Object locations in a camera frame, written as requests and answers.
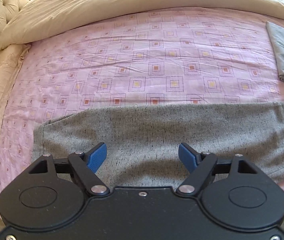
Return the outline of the pink patterned bed sheet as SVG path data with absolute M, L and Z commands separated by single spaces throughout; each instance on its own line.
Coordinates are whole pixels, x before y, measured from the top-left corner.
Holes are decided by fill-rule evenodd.
M 112 18 L 34 42 L 6 97 L 0 192 L 31 161 L 38 124 L 88 108 L 284 101 L 267 33 L 284 20 L 183 8 Z

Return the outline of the grey speckled pants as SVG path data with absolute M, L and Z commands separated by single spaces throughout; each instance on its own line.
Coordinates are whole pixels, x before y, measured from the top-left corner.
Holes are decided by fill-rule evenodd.
M 101 142 L 110 193 L 88 196 L 68 156 Z M 181 143 L 217 156 L 198 196 L 176 193 Z M 284 102 L 88 109 L 36 127 L 32 163 L 71 220 L 28 239 L 284 239 Z

